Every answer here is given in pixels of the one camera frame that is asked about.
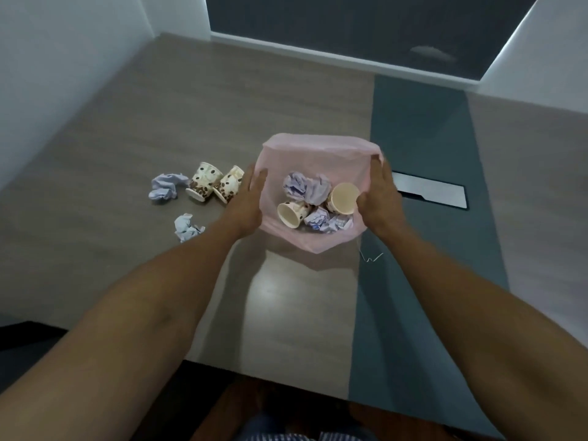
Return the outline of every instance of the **hand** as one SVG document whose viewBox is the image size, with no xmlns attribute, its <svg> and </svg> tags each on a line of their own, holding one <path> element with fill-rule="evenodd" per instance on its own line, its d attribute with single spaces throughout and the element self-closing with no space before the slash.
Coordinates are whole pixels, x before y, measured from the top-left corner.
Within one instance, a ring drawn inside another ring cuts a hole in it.
<svg viewBox="0 0 588 441">
<path fill-rule="evenodd" d="M 370 167 L 371 184 L 369 192 L 357 198 L 357 208 L 364 223 L 379 238 L 391 231 L 407 227 L 402 211 L 402 197 L 398 193 L 388 161 L 380 163 L 378 155 L 372 155 Z"/>
<path fill-rule="evenodd" d="M 263 169 L 254 179 L 254 166 L 249 166 L 243 175 L 239 192 L 229 201 L 221 217 L 221 220 L 227 222 L 227 229 L 236 230 L 237 238 L 251 235 L 261 224 L 259 198 L 267 176 L 268 170 Z"/>
</svg>

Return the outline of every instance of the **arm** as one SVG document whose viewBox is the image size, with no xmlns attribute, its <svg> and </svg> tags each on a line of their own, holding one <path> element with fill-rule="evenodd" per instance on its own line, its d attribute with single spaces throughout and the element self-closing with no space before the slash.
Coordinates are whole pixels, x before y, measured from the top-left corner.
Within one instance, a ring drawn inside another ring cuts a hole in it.
<svg viewBox="0 0 588 441">
<path fill-rule="evenodd" d="M 496 427 L 508 439 L 585 439 L 588 350 L 410 229 L 387 162 L 372 159 L 371 188 L 357 205 Z"/>
<path fill-rule="evenodd" d="M 253 168 L 222 217 L 111 286 L 0 396 L 12 440 L 126 440 L 189 350 L 232 245 L 261 224 Z"/>
</svg>

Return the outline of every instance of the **right hand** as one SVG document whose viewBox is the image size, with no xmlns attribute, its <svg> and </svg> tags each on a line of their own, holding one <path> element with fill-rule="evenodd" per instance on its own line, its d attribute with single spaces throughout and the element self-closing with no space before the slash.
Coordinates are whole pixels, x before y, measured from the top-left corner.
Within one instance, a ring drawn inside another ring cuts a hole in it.
<svg viewBox="0 0 588 441">
<path fill-rule="evenodd" d="M 402 197 L 394 185 L 388 161 L 382 164 L 378 155 L 372 155 L 370 178 L 369 191 L 357 198 L 357 208 L 365 225 L 380 238 L 406 228 Z"/>
</svg>

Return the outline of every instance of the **white wall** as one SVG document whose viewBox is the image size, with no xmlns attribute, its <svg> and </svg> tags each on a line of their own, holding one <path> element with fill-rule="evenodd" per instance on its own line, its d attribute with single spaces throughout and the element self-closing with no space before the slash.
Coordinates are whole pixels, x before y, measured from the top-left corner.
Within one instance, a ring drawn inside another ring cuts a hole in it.
<svg viewBox="0 0 588 441">
<path fill-rule="evenodd" d="M 538 0 L 476 92 L 588 113 L 588 0 Z"/>
<path fill-rule="evenodd" d="M 162 32 L 210 40 L 206 0 L 142 0 L 155 35 Z"/>
<path fill-rule="evenodd" d="M 139 0 L 0 0 L 0 189 L 152 37 Z"/>
</svg>

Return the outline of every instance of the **crumpled tissue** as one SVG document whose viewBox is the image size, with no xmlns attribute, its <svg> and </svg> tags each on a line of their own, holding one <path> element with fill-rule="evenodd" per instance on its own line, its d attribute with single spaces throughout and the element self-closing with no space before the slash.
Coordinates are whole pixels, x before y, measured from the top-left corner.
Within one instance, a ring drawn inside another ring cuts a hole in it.
<svg viewBox="0 0 588 441">
<path fill-rule="evenodd" d="M 325 202 L 331 190 L 331 183 L 325 175 L 317 175 L 319 179 L 307 178 L 299 171 L 291 172 L 284 179 L 286 195 L 296 201 L 304 201 L 313 206 Z"/>
<path fill-rule="evenodd" d="M 176 191 L 176 185 L 183 184 L 188 185 L 189 180 L 187 176 L 183 176 L 181 173 L 176 175 L 171 173 L 170 175 L 161 174 L 151 180 L 151 192 L 149 192 L 149 199 L 151 200 L 168 200 L 176 198 L 178 192 Z"/>
<path fill-rule="evenodd" d="M 199 228 L 198 226 L 193 227 L 190 223 L 192 220 L 192 215 L 189 213 L 184 213 L 176 218 L 173 222 L 176 226 L 176 235 L 180 239 L 180 243 L 187 242 L 190 238 L 195 237 L 196 235 L 200 235 L 206 229 L 204 226 Z"/>
<path fill-rule="evenodd" d="M 304 219 L 305 224 L 314 230 L 323 233 L 332 233 L 338 230 L 347 230 L 353 227 L 353 215 L 331 216 L 327 209 L 317 207 Z"/>
</svg>

